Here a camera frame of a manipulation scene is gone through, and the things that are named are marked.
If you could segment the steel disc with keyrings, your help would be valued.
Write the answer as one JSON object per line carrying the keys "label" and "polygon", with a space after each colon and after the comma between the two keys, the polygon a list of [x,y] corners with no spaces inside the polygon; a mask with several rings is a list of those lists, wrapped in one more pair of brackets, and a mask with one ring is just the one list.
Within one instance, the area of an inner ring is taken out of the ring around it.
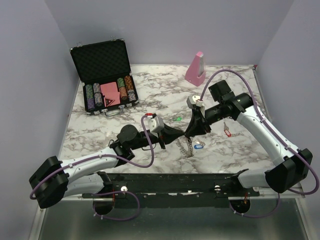
{"label": "steel disc with keyrings", "polygon": [[176,145],[179,147],[180,153],[186,158],[194,156],[193,145],[186,143],[186,136],[181,136],[176,140]]}

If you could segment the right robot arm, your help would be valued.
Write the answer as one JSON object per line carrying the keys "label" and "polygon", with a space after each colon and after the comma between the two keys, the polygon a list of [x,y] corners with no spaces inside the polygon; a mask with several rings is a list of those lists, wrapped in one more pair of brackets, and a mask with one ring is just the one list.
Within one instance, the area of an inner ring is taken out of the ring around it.
{"label": "right robot arm", "polygon": [[209,91],[217,105],[205,109],[199,95],[189,96],[186,100],[192,110],[190,123],[185,131],[187,138],[205,135],[211,132],[211,125],[226,118],[231,118],[245,127],[260,143],[269,155],[274,167],[271,169],[242,170],[232,176],[230,191],[241,196],[249,188],[271,188],[277,193],[283,193],[306,178],[309,169],[301,161],[311,163],[313,155],[307,149],[293,149],[298,155],[289,150],[290,142],[281,143],[272,134],[278,130],[265,119],[260,109],[254,108],[252,97],[247,93],[235,95],[225,80],[209,87]]}

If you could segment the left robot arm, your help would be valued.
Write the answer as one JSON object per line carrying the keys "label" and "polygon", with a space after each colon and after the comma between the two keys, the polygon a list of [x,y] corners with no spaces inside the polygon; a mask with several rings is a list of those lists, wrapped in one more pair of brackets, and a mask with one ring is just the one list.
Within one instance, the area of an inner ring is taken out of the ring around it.
{"label": "left robot arm", "polygon": [[29,197],[42,209],[52,207],[66,196],[76,180],[127,163],[135,166],[133,150],[155,144],[164,149],[183,135],[184,131],[168,125],[153,134],[149,130],[139,132],[135,126],[127,124],[116,141],[97,153],[69,160],[59,160],[56,156],[47,158],[29,178],[32,188]]}

